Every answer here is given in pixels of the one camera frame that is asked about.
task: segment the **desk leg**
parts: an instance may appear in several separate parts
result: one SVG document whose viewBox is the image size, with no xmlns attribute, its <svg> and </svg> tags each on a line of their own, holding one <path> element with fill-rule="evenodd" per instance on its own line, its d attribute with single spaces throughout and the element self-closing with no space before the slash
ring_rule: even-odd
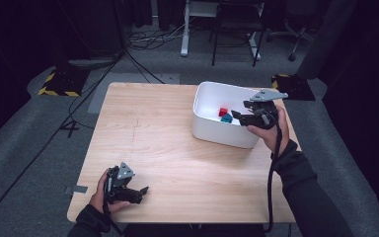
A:
<svg viewBox="0 0 379 237">
<path fill-rule="evenodd" d="M 255 53 L 257 53 L 257 43 L 255 42 L 255 35 L 257 33 L 254 33 L 251 38 L 249 39 L 249 45 L 251 46 L 252 56 L 255 57 Z M 261 59 L 261 54 L 258 52 L 258 58 L 257 61 Z"/>
<path fill-rule="evenodd" d="M 190 0 L 187 0 L 183 45 L 181 47 L 181 56 L 189 55 L 189 42 L 190 42 Z"/>
</svg>

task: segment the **black curtain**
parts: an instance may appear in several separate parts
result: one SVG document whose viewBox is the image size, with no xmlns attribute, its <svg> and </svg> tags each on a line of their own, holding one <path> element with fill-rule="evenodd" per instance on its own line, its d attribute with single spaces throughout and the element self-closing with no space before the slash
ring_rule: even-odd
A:
<svg viewBox="0 0 379 237">
<path fill-rule="evenodd" d="M 159 28 L 166 31 L 170 25 L 176 27 L 184 23 L 186 0 L 157 0 Z"/>
<path fill-rule="evenodd" d="M 319 78 L 328 113 L 379 200 L 379 1 L 357 2 Z"/>
<path fill-rule="evenodd" d="M 30 99 L 30 80 L 50 65 L 23 6 L 0 0 L 0 128 Z"/>
<path fill-rule="evenodd" d="M 344 26 L 354 10 L 357 0 L 320 0 L 316 22 L 322 25 L 316 33 L 296 74 L 302 79 L 315 79 L 334 49 Z"/>
<path fill-rule="evenodd" d="M 152 5 L 150 0 L 128 0 L 132 8 L 132 22 L 136 28 L 152 25 Z"/>
</svg>

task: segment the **toy block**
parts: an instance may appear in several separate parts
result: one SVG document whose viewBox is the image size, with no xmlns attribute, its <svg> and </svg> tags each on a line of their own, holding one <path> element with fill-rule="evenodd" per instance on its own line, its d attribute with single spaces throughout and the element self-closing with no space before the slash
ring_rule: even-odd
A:
<svg viewBox="0 0 379 237">
<path fill-rule="evenodd" d="M 229 114 L 224 115 L 221 118 L 221 121 L 232 123 L 233 117 Z"/>
<path fill-rule="evenodd" d="M 224 115 L 227 114 L 227 109 L 225 108 L 220 108 L 220 111 L 218 112 L 219 117 L 223 117 Z"/>
</svg>

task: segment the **wooden table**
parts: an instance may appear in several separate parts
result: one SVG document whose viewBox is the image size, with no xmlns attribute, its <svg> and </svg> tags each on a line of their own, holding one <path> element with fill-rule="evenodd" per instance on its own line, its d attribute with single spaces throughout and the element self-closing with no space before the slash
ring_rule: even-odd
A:
<svg viewBox="0 0 379 237">
<path fill-rule="evenodd" d="M 113 216 L 116 222 L 268 222 L 266 180 L 270 151 L 203 141 L 192 136 L 197 86 L 112 83 L 100 113 L 67 216 L 75 221 L 109 167 L 125 162 L 136 174 L 128 187 L 149 186 L 141 204 Z M 281 100 L 275 101 L 283 107 Z M 297 141 L 291 122 L 290 136 Z M 295 222 L 274 174 L 275 222 Z"/>
</svg>

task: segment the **cable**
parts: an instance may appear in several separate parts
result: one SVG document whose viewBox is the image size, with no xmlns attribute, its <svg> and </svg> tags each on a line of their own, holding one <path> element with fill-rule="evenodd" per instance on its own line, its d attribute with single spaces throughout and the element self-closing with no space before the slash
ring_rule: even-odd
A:
<svg viewBox="0 0 379 237">
<path fill-rule="evenodd" d="M 97 86 L 104 80 L 104 78 L 107 76 L 107 74 L 111 71 L 111 69 L 116 65 L 116 63 L 113 63 L 102 75 L 101 79 L 98 81 Z M 48 139 L 48 141 L 44 144 L 44 146 L 41 148 L 41 150 L 38 152 L 38 154 L 33 158 L 32 161 L 24 168 L 24 170 L 18 175 L 18 177 L 15 179 L 15 181 L 10 185 L 10 187 L 4 192 L 4 194 L 0 197 L 0 203 L 5 198 L 5 196 L 14 188 L 14 186 L 18 183 L 18 181 L 23 177 L 23 175 L 27 172 L 27 170 L 35 163 L 39 155 L 44 151 L 44 149 L 48 146 L 48 144 L 51 142 L 51 140 L 54 138 L 54 136 L 57 134 L 57 132 L 64 126 L 64 124 L 71 118 L 73 114 L 83 105 L 83 103 L 90 97 L 92 92 L 97 88 L 94 87 L 92 91 L 85 97 L 85 99 L 73 110 L 72 113 L 67 116 L 64 121 L 61 123 L 61 125 L 58 127 L 58 129 L 51 135 L 51 137 Z"/>
<path fill-rule="evenodd" d="M 161 79 L 159 79 L 157 76 L 155 76 L 152 72 L 150 72 L 146 67 L 144 67 L 143 65 L 141 65 L 133 56 L 131 56 L 131 54 L 128 52 L 128 50 L 126 50 L 125 51 L 125 53 L 127 53 L 127 55 L 128 55 L 128 57 L 133 61 L 133 63 L 135 62 L 137 65 L 139 65 L 141 68 L 143 68 L 146 72 L 148 72 L 153 78 L 155 78 L 156 80 L 158 80 L 160 83 L 162 83 L 162 84 L 165 84 L 165 82 L 164 81 L 162 81 Z"/>
<path fill-rule="evenodd" d="M 118 228 L 118 226 L 113 222 L 111 219 L 111 212 L 109 209 L 109 202 L 107 196 L 108 194 L 108 187 L 109 187 L 109 182 L 108 180 L 110 179 L 109 174 L 107 174 L 107 180 L 104 182 L 104 203 L 103 203 L 103 211 L 104 211 L 104 216 L 107 217 L 107 219 L 110 221 L 110 226 L 115 230 L 115 232 L 118 234 L 118 236 L 123 236 L 124 233 Z"/>
<path fill-rule="evenodd" d="M 82 92 L 82 94 L 85 94 L 87 91 L 91 90 L 92 88 L 96 88 L 100 83 L 101 81 L 103 80 L 104 78 L 101 78 L 100 80 L 98 80 L 97 82 L 95 82 L 94 84 L 92 84 L 88 89 L 86 89 L 85 91 Z M 72 107 L 73 105 L 75 104 L 75 102 L 79 99 L 79 97 L 76 97 L 75 100 L 73 100 L 73 102 L 70 104 L 69 106 L 69 109 L 68 109 L 68 113 L 70 115 L 70 118 L 73 120 L 73 121 L 76 121 L 76 123 L 82 125 L 82 126 L 85 126 L 85 127 L 88 127 L 88 128 L 91 128 L 91 129 L 95 129 L 94 127 L 92 126 L 89 126 L 89 125 L 85 125 L 83 124 L 82 122 L 79 122 L 78 120 L 76 120 L 74 117 L 73 117 L 73 114 L 71 113 L 71 110 L 72 110 Z"/>
<path fill-rule="evenodd" d="M 288 224 L 288 234 L 287 237 L 291 237 L 291 223 Z"/>
<path fill-rule="evenodd" d="M 169 41 L 172 41 L 172 40 L 174 40 L 176 38 L 183 37 L 184 34 L 177 35 L 177 36 L 174 36 L 174 34 L 179 34 L 180 32 L 182 32 L 184 30 L 184 26 L 185 26 L 185 24 L 180 25 L 175 30 L 169 31 L 167 33 L 160 34 L 158 36 L 153 36 L 156 33 L 158 33 L 158 31 L 154 31 L 153 34 L 152 34 L 152 36 L 150 36 L 150 37 L 147 37 L 146 34 L 145 34 L 145 33 L 149 33 L 149 32 L 138 33 L 139 35 L 143 34 L 143 37 L 142 38 L 133 39 L 133 36 L 131 36 L 130 39 L 128 40 L 128 46 L 130 48 L 133 48 L 133 49 L 136 49 L 136 50 L 155 49 L 157 47 L 162 46 L 165 42 L 169 42 Z M 135 43 L 134 43 L 134 42 L 142 42 L 142 41 L 147 41 L 146 45 L 140 46 L 140 45 L 135 45 Z M 158 42 L 159 44 L 156 45 L 156 46 L 150 47 L 150 45 L 153 44 L 153 43 L 155 43 L 155 42 Z"/>
<path fill-rule="evenodd" d="M 267 112 L 264 111 L 267 115 L 269 115 L 272 119 L 275 120 L 275 126 L 276 126 L 276 144 L 275 144 L 275 150 L 274 153 L 271 154 L 272 162 L 269 166 L 269 172 L 268 172 L 268 179 L 266 184 L 266 194 L 267 194 L 267 202 L 268 202 L 268 215 L 269 215 L 269 225 L 266 230 L 264 230 L 265 233 L 269 233 L 272 230 L 273 227 L 273 212 L 272 212 L 272 174 L 273 174 L 273 166 L 276 160 L 278 159 L 279 154 L 279 148 L 281 146 L 282 141 L 282 131 L 279 127 L 278 119 L 275 119 L 275 117 Z"/>
<path fill-rule="evenodd" d="M 144 79 L 147 81 L 147 83 L 150 83 L 149 79 L 147 79 L 146 75 L 144 75 L 144 73 L 141 71 L 140 67 L 138 67 L 137 63 L 131 59 L 131 57 L 129 55 L 127 55 L 128 58 L 130 58 L 131 62 L 133 63 L 133 65 L 137 68 L 137 70 L 140 72 L 140 74 L 144 77 Z"/>
</svg>

